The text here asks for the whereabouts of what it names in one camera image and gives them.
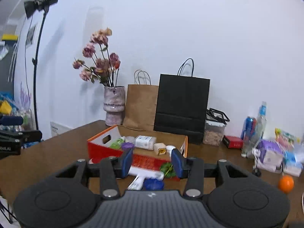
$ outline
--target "green item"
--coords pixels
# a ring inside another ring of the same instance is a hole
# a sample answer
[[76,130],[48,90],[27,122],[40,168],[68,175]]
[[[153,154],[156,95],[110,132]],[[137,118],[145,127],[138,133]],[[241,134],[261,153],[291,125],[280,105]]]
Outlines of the green item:
[[119,138],[119,139],[116,140],[116,142],[117,142],[118,144],[122,144],[124,141],[125,141],[125,140],[122,139],[122,138]]
[[120,149],[121,145],[117,142],[113,142],[110,146],[112,149]]
[[159,170],[165,174],[166,178],[172,178],[176,176],[173,165],[170,162],[163,163]]
[[124,142],[125,140],[123,138],[119,138],[116,141],[114,141],[110,148],[112,149],[120,149],[121,148],[121,144]]

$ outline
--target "green leaf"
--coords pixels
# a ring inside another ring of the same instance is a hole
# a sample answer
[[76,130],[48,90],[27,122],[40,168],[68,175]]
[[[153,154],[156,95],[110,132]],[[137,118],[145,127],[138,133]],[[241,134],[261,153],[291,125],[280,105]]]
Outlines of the green leaf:
[[176,173],[173,169],[173,166],[170,162],[163,163],[159,169],[161,172],[165,174],[166,178],[172,178],[176,176]]
[[107,48],[108,48],[108,47],[106,46],[105,48],[103,48],[103,49],[101,49],[101,50],[102,50],[102,51],[106,51],[106,50],[107,50]]

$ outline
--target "red box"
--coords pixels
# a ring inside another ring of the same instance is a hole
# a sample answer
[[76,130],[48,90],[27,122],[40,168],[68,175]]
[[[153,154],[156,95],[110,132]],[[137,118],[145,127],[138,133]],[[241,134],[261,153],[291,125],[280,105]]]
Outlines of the red box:
[[223,144],[226,145],[228,148],[236,148],[236,149],[240,149],[243,147],[243,140],[239,137],[235,137],[235,136],[227,136],[224,135],[223,137]]

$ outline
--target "light stand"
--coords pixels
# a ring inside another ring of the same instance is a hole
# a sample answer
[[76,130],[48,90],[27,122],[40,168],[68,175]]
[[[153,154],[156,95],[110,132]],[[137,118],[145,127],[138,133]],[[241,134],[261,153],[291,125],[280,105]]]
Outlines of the light stand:
[[41,39],[41,33],[44,25],[45,18],[47,17],[47,14],[49,12],[49,6],[44,7],[44,14],[43,14],[43,19],[39,31],[39,36],[38,36],[38,42],[37,42],[37,48],[36,48],[36,56],[35,59],[32,58],[32,62],[34,64],[34,83],[33,83],[33,96],[34,96],[34,114],[35,114],[35,124],[36,124],[36,130],[38,130],[38,117],[37,117],[37,102],[36,102],[36,76],[37,76],[37,62],[38,62],[38,50],[39,50],[39,45],[40,45],[40,39]]
[[34,114],[35,114],[35,124],[36,130],[38,130],[38,117],[37,117],[37,102],[36,102],[36,75],[37,75],[37,63],[38,63],[38,51],[41,39],[41,33],[43,29],[43,25],[45,22],[45,18],[49,12],[50,5],[57,3],[58,0],[34,0],[34,1],[26,1],[24,2],[24,9],[26,13],[26,17],[30,18],[36,10],[41,11],[44,10],[43,19],[39,31],[36,55],[35,58],[32,59],[34,64],[34,77],[33,77],[33,96],[34,96]]

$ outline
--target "yellow object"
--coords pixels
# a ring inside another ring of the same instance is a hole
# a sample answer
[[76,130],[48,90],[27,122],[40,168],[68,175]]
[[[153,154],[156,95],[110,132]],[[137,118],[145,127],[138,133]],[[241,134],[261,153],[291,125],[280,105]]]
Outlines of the yellow object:
[[155,143],[153,148],[156,155],[166,154],[166,145],[164,143]]
[[18,40],[18,36],[13,34],[3,34],[2,40]]
[[12,112],[12,107],[6,100],[4,100],[0,106],[0,113],[4,115],[9,115],[11,112]]

